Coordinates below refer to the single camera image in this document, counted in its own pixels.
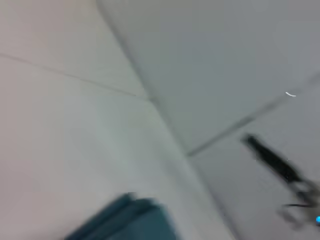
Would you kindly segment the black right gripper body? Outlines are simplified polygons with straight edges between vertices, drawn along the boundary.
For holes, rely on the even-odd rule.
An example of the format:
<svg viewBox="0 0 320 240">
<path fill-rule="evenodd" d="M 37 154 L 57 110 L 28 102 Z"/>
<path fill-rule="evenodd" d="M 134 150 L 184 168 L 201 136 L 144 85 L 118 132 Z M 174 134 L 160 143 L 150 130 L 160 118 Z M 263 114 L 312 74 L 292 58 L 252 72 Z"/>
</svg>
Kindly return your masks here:
<svg viewBox="0 0 320 240">
<path fill-rule="evenodd" d="M 259 160 L 273 170 L 287 184 L 303 181 L 297 171 L 289 165 L 287 160 L 283 160 L 274 152 L 267 149 L 257 150 L 256 152 Z"/>
</svg>

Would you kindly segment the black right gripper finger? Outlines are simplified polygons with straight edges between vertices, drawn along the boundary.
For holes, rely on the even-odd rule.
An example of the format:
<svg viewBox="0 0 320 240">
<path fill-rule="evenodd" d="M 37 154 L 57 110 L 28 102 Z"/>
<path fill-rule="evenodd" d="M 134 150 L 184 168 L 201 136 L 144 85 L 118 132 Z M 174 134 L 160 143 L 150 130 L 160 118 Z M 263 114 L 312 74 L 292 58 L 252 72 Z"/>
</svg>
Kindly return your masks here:
<svg viewBox="0 0 320 240">
<path fill-rule="evenodd" d="M 268 155 L 269 151 L 267 147 L 255 135 L 246 133 L 241 138 L 241 142 L 259 157 L 265 157 Z"/>
</svg>

